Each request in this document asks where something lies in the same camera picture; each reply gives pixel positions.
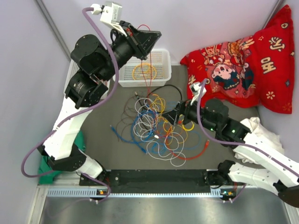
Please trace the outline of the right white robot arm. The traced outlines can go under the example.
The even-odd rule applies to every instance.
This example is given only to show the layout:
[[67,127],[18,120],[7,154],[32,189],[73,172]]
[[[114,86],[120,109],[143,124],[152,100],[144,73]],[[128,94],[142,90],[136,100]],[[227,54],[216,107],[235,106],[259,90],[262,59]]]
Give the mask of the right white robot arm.
[[173,110],[162,114],[174,126],[181,115],[183,124],[199,124],[204,131],[215,133],[212,141],[262,166],[262,169],[256,169],[226,160],[218,165],[218,179],[222,184],[242,182],[253,185],[277,195],[290,206],[299,206],[299,164],[275,150],[248,125],[230,118],[228,107],[220,100],[208,100],[204,107],[197,101],[179,101]]

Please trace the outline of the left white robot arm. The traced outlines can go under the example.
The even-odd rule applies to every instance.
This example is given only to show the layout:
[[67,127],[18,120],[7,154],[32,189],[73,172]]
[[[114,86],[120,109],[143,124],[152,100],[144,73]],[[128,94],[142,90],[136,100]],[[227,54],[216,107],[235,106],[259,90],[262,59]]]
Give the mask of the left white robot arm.
[[77,171],[90,176],[90,180],[101,185],[106,179],[106,170],[95,159],[90,158],[74,144],[87,116],[101,103],[101,97],[108,91],[109,81],[129,59],[147,59],[148,54],[161,37],[161,32],[136,29],[130,23],[121,21],[121,34],[115,35],[111,50],[117,65],[114,66],[108,50],[92,34],[84,35],[75,44],[71,59],[79,67],[65,89],[61,112],[53,127],[54,133],[39,144],[41,155],[48,156],[48,164],[54,171]]

